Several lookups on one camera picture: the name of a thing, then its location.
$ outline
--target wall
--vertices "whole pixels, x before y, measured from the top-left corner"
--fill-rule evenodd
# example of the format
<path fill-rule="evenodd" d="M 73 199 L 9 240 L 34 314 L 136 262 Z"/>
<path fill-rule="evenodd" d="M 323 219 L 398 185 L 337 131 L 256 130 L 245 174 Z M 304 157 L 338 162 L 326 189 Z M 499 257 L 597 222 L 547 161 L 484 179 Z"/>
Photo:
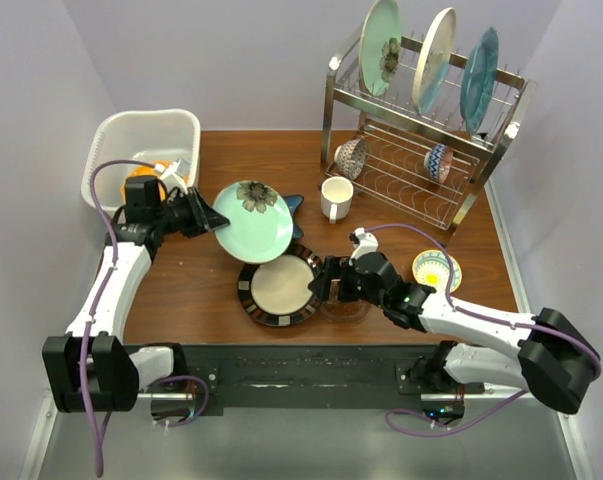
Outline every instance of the wall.
<path fill-rule="evenodd" d="M 39 413 L 43 342 L 96 270 L 103 233 L 79 185 L 112 112 L 58 0 L 0 2 L 0 479 L 18 478 Z"/>
<path fill-rule="evenodd" d="M 372 0 L 64 0 L 118 110 L 180 106 L 204 129 L 320 129 L 330 57 Z M 398 0 L 404 32 L 454 6 L 466 55 L 490 25 L 516 70 L 560 0 Z M 356 116 L 337 111 L 336 128 Z"/>
<path fill-rule="evenodd" d="M 526 74 L 540 89 L 499 196 L 531 305 L 561 310 L 603 357 L 603 0 L 564 0 Z M 603 376 L 577 418 L 603 480 Z"/>

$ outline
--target wire rack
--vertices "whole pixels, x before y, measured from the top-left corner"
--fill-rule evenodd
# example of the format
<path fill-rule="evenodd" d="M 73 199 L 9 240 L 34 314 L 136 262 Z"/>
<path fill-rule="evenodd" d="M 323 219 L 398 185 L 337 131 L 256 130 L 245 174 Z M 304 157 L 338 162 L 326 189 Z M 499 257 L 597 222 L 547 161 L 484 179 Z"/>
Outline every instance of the wire rack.
<path fill-rule="evenodd" d="M 466 57 L 450 59 L 448 75 L 427 115 L 412 102 L 414 72 L 422 47 L 412 34 L 401 40 L 399 66 L 384 94 L 373 97 L 360 77 L 357 50 L 359 27 L 330 60 L 326 82 L 321 165 L 328 176 L 339 175 L 329 160 L 335 102 L 359 111 L 354 138 L 368 146 L 366 165 L 353 182 L 358 191 L 393 205 L 443 231 L 448 241 L 474 203 L 490 174 L 509 147 L 536 90 L 511 73 L 507 65 L 497 72 L 480 133 L 470 137 L 460 114 L 460 88 Z M 444 184 L 430 180 L 424 156 L 437 144 L 453 148 L 452 168 Z"/>

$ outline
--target wooden table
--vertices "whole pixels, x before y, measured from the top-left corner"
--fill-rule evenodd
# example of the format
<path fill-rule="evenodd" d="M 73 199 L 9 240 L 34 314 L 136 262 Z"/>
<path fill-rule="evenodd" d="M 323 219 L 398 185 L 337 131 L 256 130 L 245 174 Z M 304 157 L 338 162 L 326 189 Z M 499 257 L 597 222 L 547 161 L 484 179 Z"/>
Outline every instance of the wooden table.
<path fill-rule="evenodd" d="M 333 135 L 333 148 L 350 138 Z M 199 189 L 212 203 L 239 180 L 259 180 L 282 195 L 301 194 L 296 222 L 301 242 L 321 257 L 350 255 L 348 234 L 356 227 L 407 222 L 411 217 L 369 196 L 356 196 L 348 216 L 330 225 L 320 209 L 320 132 L 209 132 L 201 138 Z M 427 240 L 402 229 L 377 232 L 382 251 L 404 278 Z M 463 270 L 455 297 L 516 311 L 512 288 L 485 194 L 475 203 L 449 245 Z M 406 331 L 372 308 L 358 324 L 333 323 L 317 313 L 284 328 L 252 321 L 239 304 L 236 282 L 242 263 L 219 246 L 213 234 L 166 239 L 130 310 L 126 343 L 397 344 L 436 343 L 442 337 Z"/>

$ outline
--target white baseboard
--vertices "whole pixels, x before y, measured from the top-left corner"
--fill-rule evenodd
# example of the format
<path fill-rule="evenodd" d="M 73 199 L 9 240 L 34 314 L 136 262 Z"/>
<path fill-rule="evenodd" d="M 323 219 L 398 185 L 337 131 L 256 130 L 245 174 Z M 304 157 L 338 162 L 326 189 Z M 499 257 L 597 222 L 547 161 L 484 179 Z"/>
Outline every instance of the white baseboard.
<path fill-rule="evenodd" d="M 37 480 L 39 478 L 57 413 L 52 393 L 48 391 L 41 402 L 37 423 L 34 425 L 30 445 L 21 468 L 20 480 Z"/>
<path fill-rule="evenodd" d="M 499 236 L 499 243 L 501 244 L 503 258 L 505 259 L 505 264 L 508 269 L 508 276 L 510 277 L 510 283 L 512 284 L 512 290 L 514 292 L 514 299 L 517 302 L 517 308 L 520 312 L 530 312 L 530 304 L 525 293 L 523 279 L 521 278 L 519 265 L 517 264 L 516 257 L 514 255 L 512 242 L 510 241 L 508 227 L 505 223 L 503 210 L 501 210 L 499 197 L 494 189 L 492 179 L 486 183 L 485 193 L 487 194 L 490 210 L 492 211 L 492 217 L 494 218 L 494 224 L 497 229 L 497 235 Z M 581 435 L 581 430 L 577 425 L 576 419 L 570 415 L 557 415 L 559 416 L 559 423 L 561 424 L 563 437 L 565 438 L 568 453 L 570 454 L 570 459 L 572 460 L 572 467 L 574 468 L 577 479 L 595 480 L 596 476 L 594 475 L 592 464 L 588 458 L 583 436 Z"/>

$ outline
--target plastic tub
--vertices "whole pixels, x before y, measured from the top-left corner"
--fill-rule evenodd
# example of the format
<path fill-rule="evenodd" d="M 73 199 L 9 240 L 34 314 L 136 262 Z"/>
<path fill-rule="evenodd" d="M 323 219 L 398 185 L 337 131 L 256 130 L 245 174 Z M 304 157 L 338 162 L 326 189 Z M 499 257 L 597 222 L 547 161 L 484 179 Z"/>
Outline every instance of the plastic tub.
<path fill-rule="evenodd" d="M 188 181 L 199 181 L 199 141 L 201 125 L 187 110 L 153 110 L 121 112 L 106 119 L 97 129 L 83 172 L 81 195 L 94 207 L 90 196 L 90 176 L 94 169 L 109 160 L 131 159 L 143 162 L 159 160 L 175 162 L 181 158 L 190 163 Z M 103 209 L 112 216 L 123 204 L 121 186 L 136 168 L 113 165 L 101 172 L 96 193 Z"/>

